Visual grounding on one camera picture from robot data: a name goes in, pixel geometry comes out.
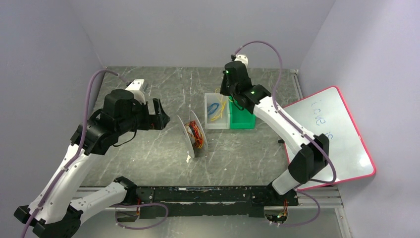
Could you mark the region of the white cable spool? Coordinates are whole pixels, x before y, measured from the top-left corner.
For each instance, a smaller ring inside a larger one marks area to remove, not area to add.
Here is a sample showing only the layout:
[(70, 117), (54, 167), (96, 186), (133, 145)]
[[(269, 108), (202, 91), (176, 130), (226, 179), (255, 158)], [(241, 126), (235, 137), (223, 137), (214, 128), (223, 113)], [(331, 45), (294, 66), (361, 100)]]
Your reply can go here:
[(183, 121), (177, 115), (181, 125), (182, 135), (187, 149), (186, 162), (189, 163), (197, 156), (204, 156), (208, 152), (208, 141), (199, 118), (193, 110), (189, 111), (189, 120)]

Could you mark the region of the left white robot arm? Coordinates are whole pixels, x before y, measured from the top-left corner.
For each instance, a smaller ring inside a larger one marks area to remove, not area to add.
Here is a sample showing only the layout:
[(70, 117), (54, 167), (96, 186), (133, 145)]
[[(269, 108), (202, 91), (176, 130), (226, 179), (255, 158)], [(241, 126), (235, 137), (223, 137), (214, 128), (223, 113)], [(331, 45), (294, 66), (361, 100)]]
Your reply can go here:
[(93, 165), (109, 148), (120, 146), (119, 138), (139, 130), (162, 130), (170, 122), (160, 99), (154, 98), (150, 114), (141, 90), (116, 89), (106, 95), (101, 109), (83, 122), (71, 137), (59, 168), (29, 205), (14, 216), (33, 228), (40, 238), (70, 238), (92, 216), (110, 206), (136, 206), (137, 186), (126, 177), (114, 179), (105, 188), (75, 199), (74, 195)]

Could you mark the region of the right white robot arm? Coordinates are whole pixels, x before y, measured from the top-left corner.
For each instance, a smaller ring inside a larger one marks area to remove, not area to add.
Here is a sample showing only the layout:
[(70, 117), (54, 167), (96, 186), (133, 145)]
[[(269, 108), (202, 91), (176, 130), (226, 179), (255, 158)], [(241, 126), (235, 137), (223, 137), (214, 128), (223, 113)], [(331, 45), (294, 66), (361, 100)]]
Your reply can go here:
[(279, 106), (266, 88), (252, 84), (244, 63), (231, 61), (224, 66), (220, 92), (230, 96), (240, 109), (264, 121), (294, 154), (287, 170), (270, 183), (279, 195), (309, 182), (328, 165), (328, 137), (305, 129)]

